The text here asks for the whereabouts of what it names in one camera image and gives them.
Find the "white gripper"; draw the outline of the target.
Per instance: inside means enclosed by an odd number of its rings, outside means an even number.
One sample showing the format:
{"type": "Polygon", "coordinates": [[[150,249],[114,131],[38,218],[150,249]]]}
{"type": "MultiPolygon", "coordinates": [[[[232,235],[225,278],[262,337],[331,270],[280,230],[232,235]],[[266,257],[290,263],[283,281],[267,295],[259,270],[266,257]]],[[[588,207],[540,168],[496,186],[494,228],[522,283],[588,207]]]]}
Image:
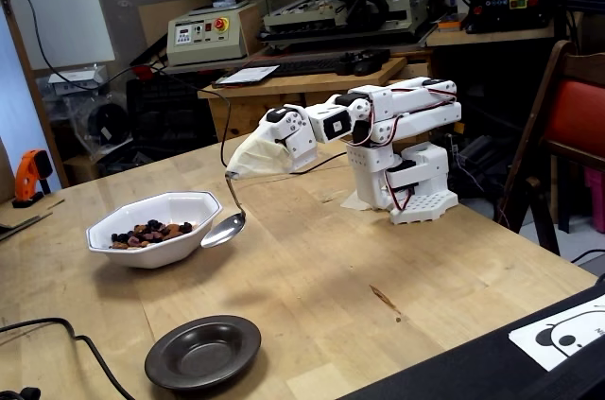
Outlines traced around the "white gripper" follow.
{"type": "Polygon", "coordinates": [[[316,159],[316,139],[304,108],[271,109],[261,118],[258,128],[268,140],[285,140],[292,161],[290,172],[297,172],[316,159]]]}

